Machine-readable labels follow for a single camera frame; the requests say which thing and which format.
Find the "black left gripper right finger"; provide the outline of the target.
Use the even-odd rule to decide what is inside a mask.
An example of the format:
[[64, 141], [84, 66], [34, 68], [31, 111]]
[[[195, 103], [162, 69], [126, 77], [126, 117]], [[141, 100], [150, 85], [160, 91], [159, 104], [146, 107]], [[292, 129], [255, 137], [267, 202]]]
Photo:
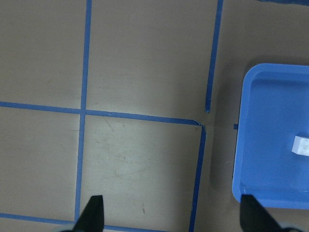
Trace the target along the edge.
[[281, 226], [253, 195], [243, 194], [240, 201], [240, 226], [244, 232], [280, 232]]

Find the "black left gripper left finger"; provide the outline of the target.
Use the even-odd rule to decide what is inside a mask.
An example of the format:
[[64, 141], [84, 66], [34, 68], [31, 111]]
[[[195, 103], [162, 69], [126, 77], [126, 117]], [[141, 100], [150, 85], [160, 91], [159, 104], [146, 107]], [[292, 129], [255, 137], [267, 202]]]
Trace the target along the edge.
[[73, 232], [102, 232], [104, 229], [103, 196], [94, 195], [89, 199], [79, 219], [75, 223]]

